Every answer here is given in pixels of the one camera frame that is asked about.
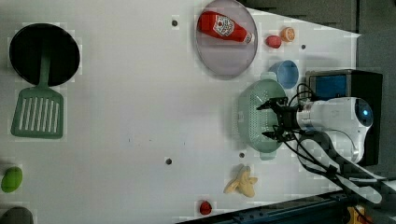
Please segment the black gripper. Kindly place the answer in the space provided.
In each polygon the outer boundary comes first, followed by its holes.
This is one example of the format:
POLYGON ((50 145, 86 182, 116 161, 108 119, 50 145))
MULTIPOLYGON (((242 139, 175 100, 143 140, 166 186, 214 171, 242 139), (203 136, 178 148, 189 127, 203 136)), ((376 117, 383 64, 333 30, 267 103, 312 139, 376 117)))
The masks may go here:
POLYGON ((264 104, 257 107, 257 110, 274 109, 278 125, 273 132, 263 132, 262 135, 274 141, 288 142, 295 138, 295 133, 301 130, 297 121, 298 106, 285 106, 287 97, 270 98, 264 104))

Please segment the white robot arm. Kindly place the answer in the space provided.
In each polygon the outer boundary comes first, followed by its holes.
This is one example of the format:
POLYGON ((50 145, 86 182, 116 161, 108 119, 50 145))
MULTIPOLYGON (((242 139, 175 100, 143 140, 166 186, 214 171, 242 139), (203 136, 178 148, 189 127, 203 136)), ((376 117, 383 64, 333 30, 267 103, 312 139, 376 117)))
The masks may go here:
POLYGON ((361 161, 366 135, 374 125, 374 111, 361 98, 341 97, 327 101, 307 101, 302 105, 287 106, 287 97, 271 98, 257 110, 272 110, 278 127, 284 132, 319 132, 340 135, 349 140, 353 162, 361 161))

